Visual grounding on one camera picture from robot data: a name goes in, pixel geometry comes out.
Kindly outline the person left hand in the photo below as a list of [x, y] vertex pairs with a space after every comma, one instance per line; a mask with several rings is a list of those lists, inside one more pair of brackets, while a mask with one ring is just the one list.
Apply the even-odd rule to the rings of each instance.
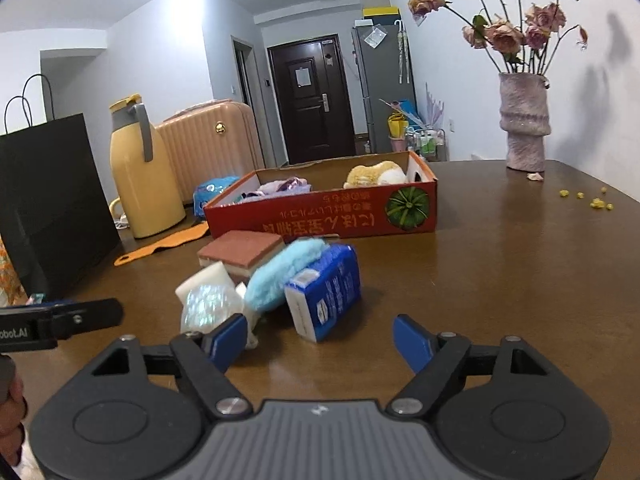
[[24, 398], [24, 382], [15, 373], [9, 388], [9, 396], [1, 404], [0, 410], [0, 448], [6, 462], [16, 467], [22, 460], [22, 449], [25, 441], [23, 420], [28, 405]]

